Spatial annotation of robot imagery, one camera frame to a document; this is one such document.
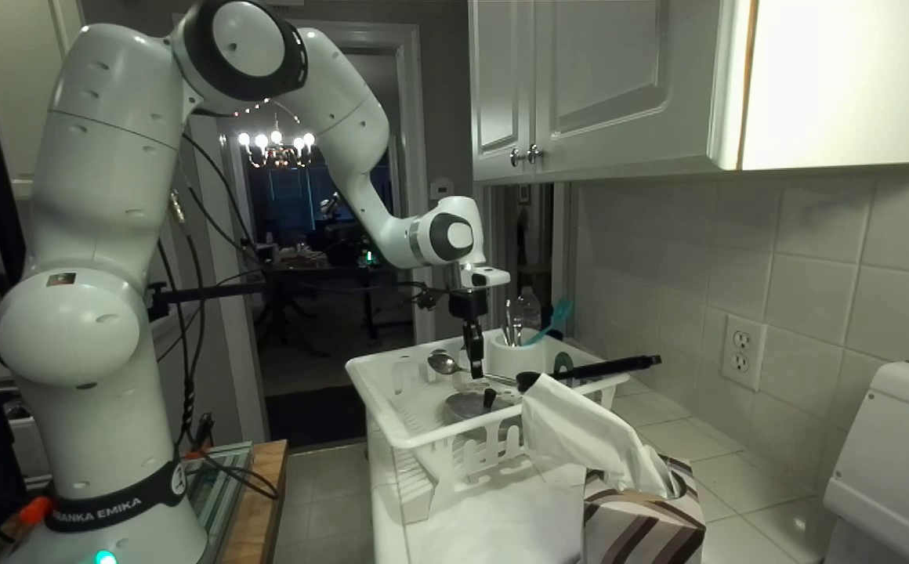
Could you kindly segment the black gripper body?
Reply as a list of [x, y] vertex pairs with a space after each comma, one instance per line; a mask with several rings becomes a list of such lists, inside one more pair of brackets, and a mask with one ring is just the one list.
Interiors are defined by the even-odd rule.
[[471, 356], [482, 355], [482, 315], [489, 313], [489, 290], [447, 290], [447, 313], [460, 320], [462, 348]]

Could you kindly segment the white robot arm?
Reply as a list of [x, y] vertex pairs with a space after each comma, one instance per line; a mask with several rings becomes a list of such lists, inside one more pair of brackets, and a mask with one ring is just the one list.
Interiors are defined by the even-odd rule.
[[447, 265], [475, 298], [479, 203], [415, 215], [374, 189], [388, 114], [338, 44], [258, 0], [201, 0], [173, 32], [94, 20], [60, 69], [31, 189], [22, 278], [0, 300], [0, 364], [49, 461], [47, 516], [4, 564], [204, 564], [146, 313], [173, 175], [193, 112], [274, 103], [314, 135], [330, 179], [395, 270]]

